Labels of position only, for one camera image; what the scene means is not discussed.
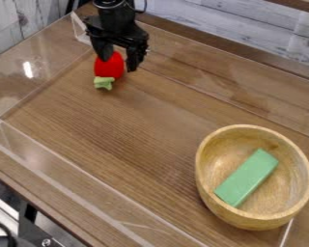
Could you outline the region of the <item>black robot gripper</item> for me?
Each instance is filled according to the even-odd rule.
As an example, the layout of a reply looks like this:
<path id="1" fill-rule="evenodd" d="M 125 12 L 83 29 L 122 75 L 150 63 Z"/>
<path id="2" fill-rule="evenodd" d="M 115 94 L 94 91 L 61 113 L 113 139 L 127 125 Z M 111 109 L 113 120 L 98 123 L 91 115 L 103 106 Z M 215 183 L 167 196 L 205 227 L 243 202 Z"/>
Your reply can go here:
<path id="1" fill-rule="evenodd" d="M 135 8 L 134 0 L 93 0 L 95 15 L 83 18 L 86 33 L 98 58 L 106 62 L 113 55 L 113 46 L 126 49 L 127 72 L 135 71 L 146 55 L 147 33 L 135 24 L 135 15 L 142 9 Z"/>

